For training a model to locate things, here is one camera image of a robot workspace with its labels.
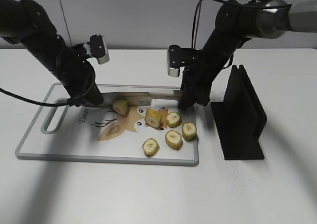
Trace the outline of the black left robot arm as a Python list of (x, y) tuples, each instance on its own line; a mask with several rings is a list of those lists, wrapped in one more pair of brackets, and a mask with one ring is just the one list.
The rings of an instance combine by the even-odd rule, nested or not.
[(99, 106), (104, 99), (95, 83), (95, 70), (88, 58), (101, 58), (101, 37), (67, 46), (44, 8), (33, 0), (0, 0), (0, 36), (10, 44), (22, 44), (56, 79), (70, 96), (70, 103)]

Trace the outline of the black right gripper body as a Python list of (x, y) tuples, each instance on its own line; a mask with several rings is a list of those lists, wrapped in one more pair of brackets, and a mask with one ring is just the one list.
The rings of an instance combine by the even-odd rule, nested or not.
[(211, 83), (205, 68), (196, 64), (188, 65), (182, 74), (181, 91), (183, 92), (178, 108), (186, 110), (194, 104), (207, 106), (210, 102)]

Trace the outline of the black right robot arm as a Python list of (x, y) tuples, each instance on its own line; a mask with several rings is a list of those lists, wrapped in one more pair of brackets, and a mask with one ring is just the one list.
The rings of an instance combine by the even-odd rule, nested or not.
[(234, 52), (252, 38), (277, 39), (285, 32), (316, 33), (315, 0), (287, 4), (283, 0), (236, 0), (222, 3), (214, 30), (202, 49), (191, 48), (185, 61), (178, 107), (194, 104), (206, 106), (211, 85), (226, 63), (232, 63)]

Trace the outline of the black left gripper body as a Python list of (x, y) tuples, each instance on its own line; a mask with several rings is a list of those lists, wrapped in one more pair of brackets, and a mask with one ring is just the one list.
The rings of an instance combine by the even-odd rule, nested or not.
[(69, 106), (99, 106), (104, 99), (96, 85), (96, 73), (92, 67), (88, 67), (86, 77), (81, 80), (73, 79), (69, 85), (64, 85), (70, 98), (67, 99)]

